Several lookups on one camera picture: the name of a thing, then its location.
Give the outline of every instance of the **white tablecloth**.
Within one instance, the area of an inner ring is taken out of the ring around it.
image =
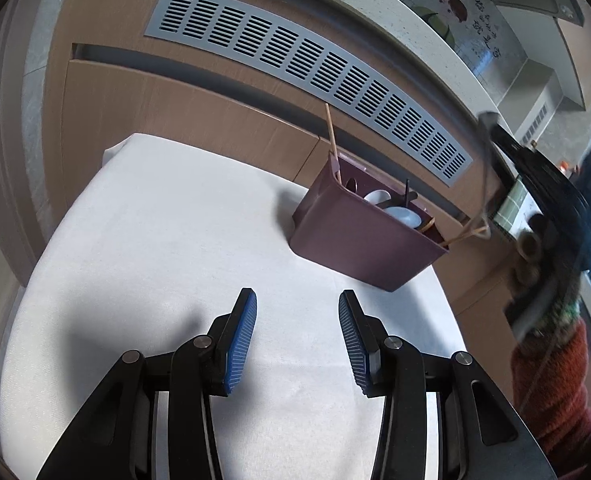
[[[464,343],[431,268],[389,293],[293,254],[291,214],[305,192],[158,137],[125,143],[53,235],[10,332],[0,434],[20,480],[37,476],[124,351],[175,350],[244,286],[258,295],[258,320],[242,383],[213,398],[225,478],[370,477],[383,400],[354,382],[340,292],[353,288],[367,314],[421,351],[450,356]]]

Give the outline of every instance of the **metal pivot screw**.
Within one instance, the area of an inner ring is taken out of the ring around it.
[[[391,350],[399,350],[402,348],[402,339],[396,335],[389,335],[384,340],[384,346],[386,346],[386,348],[390,348]]]
[[[209,348],[212,342],[213,339],[208,335],[199,335],[193,339],[193,345],[196,348]]]
[[[468,366],[473,362],[473,357],[467,352],[458,352],[455,354],[455,360],[461,365]]]
[[[140,353],[137,350],[127,350],[122,354],[122,361],[130,365],[140,358]]]

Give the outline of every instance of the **white plate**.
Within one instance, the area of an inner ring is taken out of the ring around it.
[[[390,199],[391,194],[386,189],[375,189],[371,191],[367,196],[365,196],[365,200],[367,202],[370,202],[371,204],[375,205]]]
[[[422,223],[422,219],[419,217],[419,214],[405,207],[387,207],[385,211],[393,218],[395,218],[397,221],[402,222],[403,224],[409,226],[412,229],[420,227],[420,224]]]

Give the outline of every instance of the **chopsticks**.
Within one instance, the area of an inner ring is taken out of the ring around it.
[[[485,231],[489,230],[489,226],[488,225],[483,225],[482,227],[478,227],[477,229],[473,229],[472,231],[465,231],[464,233],[461,233],[460,235],[456,236],[455,238],[451,238],[450,240],[446,240],[444,242],[442,242],[440,244],[440,247],[447,247],[451,244],[454,244],[456,242],[459,242],[460,240],[464,240],[466,238],[468,238],[469,236],[477,236]]]
[[[339,158],[338,158],[338,145],[335,142],[335,132],[333,131],[333,121],[331,120],[331,109],[329,108],[329,103],[324,104],[326,111],[327,111],[327,128],[329,129],[329,139],[331,140],[331,152],[333,156],[338,161],[338,171],[336,171],[336,178],[340,186],[342,185],[342,176],[339,173]]]

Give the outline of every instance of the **metal vent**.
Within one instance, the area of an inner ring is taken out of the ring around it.
[[[545,103],[542,106],[542,108],[540,108],[540,111],[539,111],[537,117],[533,120],[533,123],[531,123],[531,126],[529,126],[529,129],[522,137],[521,142],[523,145],[526,146],[528,144],[529,140],[533,139],[533,137],[535,136],[535,133],[537,132],[538,128],[540,127],[540,124],[542,123],[543,119],[546,117],[548,111],[549,110],[547,110],[546,103]]]
[[[177,32],[193,0],[171,0],[160,22],[160,30]]]
[[[449,186],[472,161],[386,77],[266,10],[237,0],[159,0],[145,35],[207,50],[287,81],[386,137]]]

